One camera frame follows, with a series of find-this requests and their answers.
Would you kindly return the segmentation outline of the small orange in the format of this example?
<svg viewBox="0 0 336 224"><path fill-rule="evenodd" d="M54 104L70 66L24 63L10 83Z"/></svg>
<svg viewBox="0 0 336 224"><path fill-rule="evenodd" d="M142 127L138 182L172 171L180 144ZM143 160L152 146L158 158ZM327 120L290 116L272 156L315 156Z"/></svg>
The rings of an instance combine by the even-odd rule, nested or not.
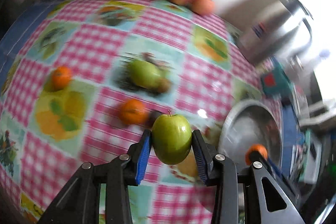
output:
<svg viewBox="0 0 336 224"><path fill-rule="evenodd" d="M72 71L65 66L57 67L52 73L52 85L55 90L66 88L72 80Z"/></svg>

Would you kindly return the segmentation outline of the green apple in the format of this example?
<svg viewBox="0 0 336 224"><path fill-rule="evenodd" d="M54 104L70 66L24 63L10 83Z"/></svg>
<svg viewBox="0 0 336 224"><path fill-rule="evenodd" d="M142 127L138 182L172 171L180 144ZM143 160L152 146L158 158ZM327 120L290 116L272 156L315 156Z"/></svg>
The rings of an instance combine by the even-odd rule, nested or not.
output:
<svg viewBox="0 0 336 224"><path fill-rule="evenodd" d="M133 59L127 65L127 71L131 82L136 86L154 90L159 85L161 72L156 65L150 62Z"/></svg>
<svg viewBox="0 0 336 224"><path fill-rule="evenodd" d="M153 124L151 137L157 158L166 165L181 163L190 152L192 130L182 115L160 115Z"/></svg>

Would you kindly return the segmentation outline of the large steel basin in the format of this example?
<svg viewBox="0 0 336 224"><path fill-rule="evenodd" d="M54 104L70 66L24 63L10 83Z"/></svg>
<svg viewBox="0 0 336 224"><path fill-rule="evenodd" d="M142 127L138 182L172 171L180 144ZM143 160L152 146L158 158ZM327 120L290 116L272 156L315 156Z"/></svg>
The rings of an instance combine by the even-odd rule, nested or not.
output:
<svg viewBox="0 0 336 224"><path fill-rule="evenodd" d="M282 136L274 115L257 100L242 100L228 113L221 126L202 133L205 142L228 156L240 172L248 165L245 155L254 144L263 145L276 167L281 167Z"/></svg>

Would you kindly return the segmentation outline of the dark plum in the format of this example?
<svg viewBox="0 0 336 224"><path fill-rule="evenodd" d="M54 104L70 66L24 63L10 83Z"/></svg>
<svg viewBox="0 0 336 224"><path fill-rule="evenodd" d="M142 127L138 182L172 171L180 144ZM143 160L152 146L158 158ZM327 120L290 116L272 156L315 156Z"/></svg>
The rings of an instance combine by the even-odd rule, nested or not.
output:
<svg viewBox="0 0 336 224"><path fill-rule="evenodd" d="M149 114L149 118L147 120L147 126L148 128L152 128L154 125L154 122L156 121L156 119L161 116L163 113L158 111L158 110L152 110Z"/></svg>

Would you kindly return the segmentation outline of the stainless steel thermos jug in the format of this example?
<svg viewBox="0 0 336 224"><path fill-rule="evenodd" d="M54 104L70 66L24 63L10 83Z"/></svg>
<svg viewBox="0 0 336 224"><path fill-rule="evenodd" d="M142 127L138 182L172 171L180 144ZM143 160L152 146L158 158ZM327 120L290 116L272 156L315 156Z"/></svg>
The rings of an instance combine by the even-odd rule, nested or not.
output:
<svg viewBox="0 0 336 224"><path fill-rule="evenodd" d="M290 60L309 49L314 19L299 0L244 0L238 8L243 30L236 45L251 64L271 56Z"/></svg>

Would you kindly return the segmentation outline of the teal white box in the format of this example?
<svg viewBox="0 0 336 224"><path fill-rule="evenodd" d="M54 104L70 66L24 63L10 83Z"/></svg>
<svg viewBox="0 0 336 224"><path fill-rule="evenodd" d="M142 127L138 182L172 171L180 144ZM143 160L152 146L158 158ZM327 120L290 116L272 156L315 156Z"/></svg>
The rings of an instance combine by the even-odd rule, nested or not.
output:
<svg viewBox="0 0 336 224"><path fill-rule="evenodd" d="M299 169L299 182L311 185L316 184L321 165L321 157L322 142L314 132L307 130L303 144L303 161Z"/></svg>

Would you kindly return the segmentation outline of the medium orange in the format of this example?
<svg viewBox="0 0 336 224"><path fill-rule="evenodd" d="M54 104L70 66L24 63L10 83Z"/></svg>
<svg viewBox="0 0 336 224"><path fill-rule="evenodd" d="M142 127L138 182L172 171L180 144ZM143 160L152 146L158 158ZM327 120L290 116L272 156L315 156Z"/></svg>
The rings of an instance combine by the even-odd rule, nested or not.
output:
<svg viewBox="0 0 336 224"><path fill-rule="evenodd" d="M148 118L148 111L142 101L129 99L120 104L118 118L124 125L144 124Z"/></svg>

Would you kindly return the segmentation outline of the teal toy box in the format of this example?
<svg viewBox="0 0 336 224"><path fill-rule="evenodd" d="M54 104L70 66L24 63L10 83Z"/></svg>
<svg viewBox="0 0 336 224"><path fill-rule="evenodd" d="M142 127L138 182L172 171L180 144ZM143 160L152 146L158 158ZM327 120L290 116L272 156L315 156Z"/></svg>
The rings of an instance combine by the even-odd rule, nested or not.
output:
<svg viewBox="0 0 336 224"><path fill-rule="evenodd" d="M293 90L293 84L288 79L281 64L274 56L270 58L273 68L261 75L261 87L266 98L281 98L289 100Z"/></svg>

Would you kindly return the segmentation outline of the checkered fruit tablecloth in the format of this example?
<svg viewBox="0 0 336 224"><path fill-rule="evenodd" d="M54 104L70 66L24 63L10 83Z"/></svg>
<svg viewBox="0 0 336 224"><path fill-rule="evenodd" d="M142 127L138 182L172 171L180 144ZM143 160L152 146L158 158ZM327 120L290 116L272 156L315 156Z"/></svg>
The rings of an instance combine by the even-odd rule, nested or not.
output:
<svg viewBox="0 0 336 224"><path fill-rule="evenodd" d="M18 52L1 86L1 188L19 215L36 223L83 162L125 153L147 126L124 125L120 104L179 114L201 133L221 126L239 101L264 103L282 123L281 104L266 99L259 71L234 44L240 32L216 15L201 17L167 1L55 0ZM133 84L139 59L171 81L159 94ZM52 73L65 66L62 90Z"/></svg>

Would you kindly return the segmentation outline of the red apple right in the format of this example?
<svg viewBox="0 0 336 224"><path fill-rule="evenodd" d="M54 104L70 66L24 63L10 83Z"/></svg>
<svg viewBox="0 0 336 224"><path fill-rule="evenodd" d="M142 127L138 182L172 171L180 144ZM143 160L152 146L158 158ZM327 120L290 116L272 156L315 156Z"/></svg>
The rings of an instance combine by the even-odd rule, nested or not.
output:
<svg viewBox="0 0 336 224"><path fill-rule="evenodd" d="M208 16L214 12L215 3L213 0L193 0L190 10L200 16Z"/></svg>

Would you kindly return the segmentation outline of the brown kiwi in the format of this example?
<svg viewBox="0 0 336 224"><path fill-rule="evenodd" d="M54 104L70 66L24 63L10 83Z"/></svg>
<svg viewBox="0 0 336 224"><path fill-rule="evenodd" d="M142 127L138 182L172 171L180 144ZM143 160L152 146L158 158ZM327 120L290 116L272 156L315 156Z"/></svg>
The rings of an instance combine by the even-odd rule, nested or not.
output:
<svg viewBox="0 0 336 224"><path fill-rule="evenodd" d="M171 81L167 78L161 78L157 87L157 93L166 93L171 88Z"/></svg>

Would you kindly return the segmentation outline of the large orange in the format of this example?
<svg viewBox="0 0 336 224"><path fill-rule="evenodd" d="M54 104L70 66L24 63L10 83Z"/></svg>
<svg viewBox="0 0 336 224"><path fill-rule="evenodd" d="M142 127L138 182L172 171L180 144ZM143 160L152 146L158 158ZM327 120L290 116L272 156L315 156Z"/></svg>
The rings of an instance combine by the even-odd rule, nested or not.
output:
<svg viewBox="0 0 336 224"><path fill-rule="evenodd" d="M251 165L254 161L260 161L261 159L268 159L268 151L261 144L253 144L245 154L246 165Z"/></svg>

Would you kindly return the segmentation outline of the blue denim table cover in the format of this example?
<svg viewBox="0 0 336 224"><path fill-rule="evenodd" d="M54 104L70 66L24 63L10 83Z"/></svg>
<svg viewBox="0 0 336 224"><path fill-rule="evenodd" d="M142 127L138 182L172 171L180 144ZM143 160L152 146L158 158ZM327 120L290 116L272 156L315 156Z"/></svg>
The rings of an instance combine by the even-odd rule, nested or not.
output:
<svg viewBox="0 0 336 224"><path fill-rule="evenodd" d="M54 3L40 3L30 6L1 39L1 86L4 84L18 52L54 7Z"/></svg>

